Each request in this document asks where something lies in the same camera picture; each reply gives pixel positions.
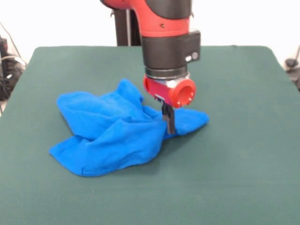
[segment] black stand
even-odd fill
[[[114,11],[116,35],[118,46],[141,46],[140,32],[138,28],[138,21],[134,11],[130,11],[130,35],[127,29],[126,10]]]

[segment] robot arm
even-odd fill
[[[196,85],[188,63],[200,59],[200,32],[189,32],[192,0],[101,0],[114,10],[135,12],[141,34],[146,91],[163,102],[168,132],[173,134],[173,108],[192,102]]]

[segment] green felt surface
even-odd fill
[[[189,107],[210,123],[166,141],[147,165],[82,178],[48,154],[71,136],[56,99],[106,93],[121,78],[146,96],[142,51],[38,48],[0,118],[0,224],[298,225],[300,95],[272,51],[203,47],[189,70]]]

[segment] blue towel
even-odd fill
[[[209,117],[195,110],[175,110],[176,134],[169,135],[161,111],[143,105],[128,80],[102,96],[88,92],[61,95],[57,106],[74,136],[50,148],[50,154],[79,176],[101,176],[151,161],[163,140],[203,127]]]

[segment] white wall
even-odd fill
[[[9,9],[0,21],[26,61],[38,46],[116,46],[114,18],[100,0],[0,3]],[[202,45],[264,45],[283,65],[300,45],[299,6],[299,0],[194,0],[191,26],[201,31]]]

